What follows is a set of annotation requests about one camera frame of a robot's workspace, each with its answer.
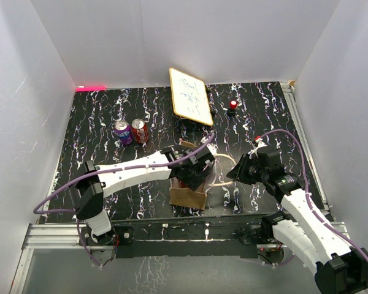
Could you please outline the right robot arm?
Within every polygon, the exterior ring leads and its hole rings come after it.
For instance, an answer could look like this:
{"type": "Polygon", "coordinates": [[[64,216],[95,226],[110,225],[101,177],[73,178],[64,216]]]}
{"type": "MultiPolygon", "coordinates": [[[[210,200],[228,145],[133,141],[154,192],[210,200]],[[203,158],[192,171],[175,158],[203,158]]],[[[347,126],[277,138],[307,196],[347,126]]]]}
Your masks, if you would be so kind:
{"type": "Polygon", "coordinates": [[[284,211],[266,215],[261,236],[286,245],[312,272],[321,293],[358,293],[368,288],[368,252],[329,229],[331,223],[306,198],[298,177],[287,173],[270,146],[244,154],[227,174],[242,184],[262,183],[284,211]]]}

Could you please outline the red cola can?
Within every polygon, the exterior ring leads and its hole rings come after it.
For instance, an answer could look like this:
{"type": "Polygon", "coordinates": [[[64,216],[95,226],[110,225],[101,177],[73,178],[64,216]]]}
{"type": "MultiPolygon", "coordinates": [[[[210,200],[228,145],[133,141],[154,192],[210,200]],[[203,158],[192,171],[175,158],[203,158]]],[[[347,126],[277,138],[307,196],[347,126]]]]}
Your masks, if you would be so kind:
{"type": "Polygon", "coordinates": [[[145,144],[149,140],[148,128],[143,119],[137,118],[131,123],[131,130],[136,142],[145,144]]]}

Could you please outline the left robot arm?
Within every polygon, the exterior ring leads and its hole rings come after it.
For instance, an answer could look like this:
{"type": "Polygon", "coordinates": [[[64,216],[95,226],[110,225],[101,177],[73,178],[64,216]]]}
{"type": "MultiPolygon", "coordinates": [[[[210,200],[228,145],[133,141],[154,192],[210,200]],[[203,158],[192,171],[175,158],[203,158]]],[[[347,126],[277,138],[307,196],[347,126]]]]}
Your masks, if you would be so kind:
{"type": "Polygon", "coordinates": [[[119,164],[95,165],[87,161],[85,177],[70,188],[76,218],[91,229],[89,235],[95,243],[111,243],[115,230],[104,208],[104,199],[138,184],[173,178],[195,191],[211,174],[217,153],[212,145],[195,151],[176,145],[119,164]]]}

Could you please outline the canvas tote bag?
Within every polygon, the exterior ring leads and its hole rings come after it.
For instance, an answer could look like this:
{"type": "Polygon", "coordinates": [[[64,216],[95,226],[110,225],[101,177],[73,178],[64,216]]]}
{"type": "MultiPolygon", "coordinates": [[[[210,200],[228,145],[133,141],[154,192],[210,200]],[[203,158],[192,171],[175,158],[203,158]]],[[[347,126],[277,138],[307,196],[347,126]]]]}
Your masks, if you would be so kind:
{"type": "Polygon", "coordinates": [[[169,204],[184,208],[205,210],[208,199],[208,191],[214,187],[233,185],[234,181],[217,183],[216,163],[206,177],[190,178],[189,181],[178,178],[170,179],[169,204]]]}

